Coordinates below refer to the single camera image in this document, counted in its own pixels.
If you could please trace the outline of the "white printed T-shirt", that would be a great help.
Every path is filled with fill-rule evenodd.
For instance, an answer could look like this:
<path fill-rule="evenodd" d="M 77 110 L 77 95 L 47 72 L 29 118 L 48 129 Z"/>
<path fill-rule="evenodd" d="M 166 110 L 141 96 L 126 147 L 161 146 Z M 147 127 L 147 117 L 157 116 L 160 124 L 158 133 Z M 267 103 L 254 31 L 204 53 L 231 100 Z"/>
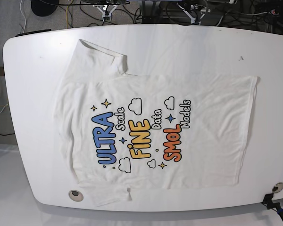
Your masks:
<path fill-rule="evenodd" d="M 125 55 L 79 40 L 54 111 L 62 157 L 98 206 L 134 189 L 235 186 L 256 76 L 132 75 Z"/>

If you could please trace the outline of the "left table grommet hole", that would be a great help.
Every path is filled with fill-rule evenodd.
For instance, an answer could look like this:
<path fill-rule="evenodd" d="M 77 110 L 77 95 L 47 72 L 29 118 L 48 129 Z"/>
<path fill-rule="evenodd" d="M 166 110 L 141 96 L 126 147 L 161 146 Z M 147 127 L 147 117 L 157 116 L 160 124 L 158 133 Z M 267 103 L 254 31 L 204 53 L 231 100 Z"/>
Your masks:
<path fill-rule="evenodd" d="M 77 190 L 70 190 L 68 196 L 75 202 L 81 202 L 83 200 L 83 194 Z"/>

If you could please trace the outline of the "table grommet hole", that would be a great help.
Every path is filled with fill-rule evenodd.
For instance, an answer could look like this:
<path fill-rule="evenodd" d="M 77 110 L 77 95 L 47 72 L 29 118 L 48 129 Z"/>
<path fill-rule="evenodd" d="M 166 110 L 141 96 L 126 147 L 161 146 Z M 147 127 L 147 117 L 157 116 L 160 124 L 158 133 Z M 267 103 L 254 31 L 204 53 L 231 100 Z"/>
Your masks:
<path fill-rule="evenodd" d="M 272 193 L 277 194 L 283 190 L 283 182 L 275 184 L 272 188 Z"/>
<path fill-rule="evenodd" d="M 81 202 L 83 200 L 83 194 L 77 190 L 70 190 L 68 196 L 75 202 Z"/>

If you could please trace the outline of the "black round floor base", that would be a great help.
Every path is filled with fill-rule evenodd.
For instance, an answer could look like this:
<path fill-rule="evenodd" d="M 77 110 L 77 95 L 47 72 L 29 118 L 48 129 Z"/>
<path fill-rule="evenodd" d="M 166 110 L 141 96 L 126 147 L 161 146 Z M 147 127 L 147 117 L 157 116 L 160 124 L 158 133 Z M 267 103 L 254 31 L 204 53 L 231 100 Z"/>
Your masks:
<path fill-rule="evenodd" d="M 55 12 L 59 4 L 59 0 L 32 0 L 31 10 L 36 16 L 50 16 Z"/>

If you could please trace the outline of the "right table grommet hole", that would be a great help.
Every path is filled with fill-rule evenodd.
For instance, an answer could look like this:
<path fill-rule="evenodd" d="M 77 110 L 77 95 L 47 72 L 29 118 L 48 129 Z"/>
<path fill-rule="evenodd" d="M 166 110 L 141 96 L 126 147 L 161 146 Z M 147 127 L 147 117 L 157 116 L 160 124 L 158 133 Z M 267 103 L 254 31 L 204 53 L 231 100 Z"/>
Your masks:
<path fill-rule="evenodd" d="M 272 193 L 277 194 L 283 190 L 283 182 L 275 184 L 272 188 Z"/>

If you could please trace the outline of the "black aluminium frame stand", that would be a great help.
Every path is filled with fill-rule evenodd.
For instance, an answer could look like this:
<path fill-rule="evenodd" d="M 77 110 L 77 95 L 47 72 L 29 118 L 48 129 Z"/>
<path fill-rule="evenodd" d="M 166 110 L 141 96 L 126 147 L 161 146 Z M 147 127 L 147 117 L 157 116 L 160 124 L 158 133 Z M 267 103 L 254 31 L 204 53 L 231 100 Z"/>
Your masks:
<path fill-rule="evenodd" d="M 200 25 L 209 13 L 206 0 L 141 0 L 138 3 L 142 24 Z"/>

